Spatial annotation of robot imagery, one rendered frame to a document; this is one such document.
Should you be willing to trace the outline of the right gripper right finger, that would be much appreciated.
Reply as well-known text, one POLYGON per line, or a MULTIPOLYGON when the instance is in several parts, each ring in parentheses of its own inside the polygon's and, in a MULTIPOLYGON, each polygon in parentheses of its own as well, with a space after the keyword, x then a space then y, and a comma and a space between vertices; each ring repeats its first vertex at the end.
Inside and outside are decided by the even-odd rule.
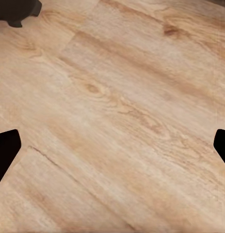
POLYGON ((213 145, 225 162, 225 130, 217 130, 213 145))

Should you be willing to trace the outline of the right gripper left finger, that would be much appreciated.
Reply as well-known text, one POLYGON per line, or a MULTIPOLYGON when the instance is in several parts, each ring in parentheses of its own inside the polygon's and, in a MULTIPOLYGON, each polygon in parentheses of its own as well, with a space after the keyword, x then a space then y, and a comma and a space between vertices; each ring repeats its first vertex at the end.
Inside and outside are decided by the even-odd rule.
POLYGON ((21 149, 17 129, 0 133, 0 181, 21 149))

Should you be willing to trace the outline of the cauldron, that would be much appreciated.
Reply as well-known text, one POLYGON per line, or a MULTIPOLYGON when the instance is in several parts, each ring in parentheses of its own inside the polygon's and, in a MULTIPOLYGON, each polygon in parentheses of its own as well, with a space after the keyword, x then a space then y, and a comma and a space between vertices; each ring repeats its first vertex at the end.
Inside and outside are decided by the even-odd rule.
POLYGON ((39 15, 40 0, 0 0, 0 21, 7 21, 10 27, 22 27, 21 20, 31 14, 39 15))

